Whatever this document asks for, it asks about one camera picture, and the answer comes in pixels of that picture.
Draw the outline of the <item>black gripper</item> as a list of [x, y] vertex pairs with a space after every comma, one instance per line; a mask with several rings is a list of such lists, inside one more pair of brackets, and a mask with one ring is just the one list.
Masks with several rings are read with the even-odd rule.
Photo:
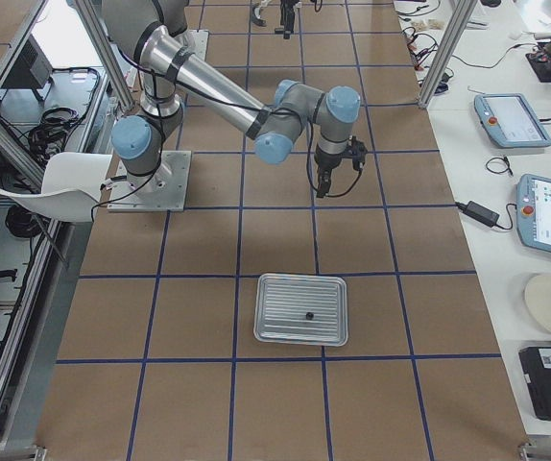
[[280, 25], [278, 33], [283, 37], [290, 37], [295, 30], [298, 0], [280, 1]]
[[332, 170], [344, 159], [352, 162], [354, 171], [361, 172], [366, 162], [368, 149], [356, 136], [344, 141], [330, 141], [322, 136], [316, 146], [314, 160], [317, 164], [317, 198], [325, 198], [330, 191]]

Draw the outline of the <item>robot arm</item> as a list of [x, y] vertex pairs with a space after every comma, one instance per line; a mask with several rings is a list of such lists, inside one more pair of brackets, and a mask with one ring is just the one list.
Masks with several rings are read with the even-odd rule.
[[105, 1], [102, 17], [108, 36], [138, 70], [181, 86], [213, 107], [229, 124], [253, 140], [264, 162], [279, 164], [306, 128], [318, 127], [314, 160], [317, 197], [330, 196], [331, 175], [345, 159], [361, 173], [367, 149], [352, 135], [360, 96], [349, 86], [322, 91], [283, 80], [274, 101], [265, 105], [213, 68], [181, 41], [187, 30], [184, 1]]

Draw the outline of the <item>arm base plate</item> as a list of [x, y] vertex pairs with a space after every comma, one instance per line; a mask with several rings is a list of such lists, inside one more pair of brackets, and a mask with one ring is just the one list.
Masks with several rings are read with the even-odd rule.
[[188, 44], [195, 52], [195, 54], [199, 56], [202, 60], [205, 60], [209, 40], [209, 31], [205, 29], [189, 29], [186, 32], [186, 37]]
[[138, 177], [115, 182], [110, 190], [112, 212], [184, 211], [192, 153], [190, 151], [163, 151], [161, 164], [155, 176], [138, 192], [142, 184]]

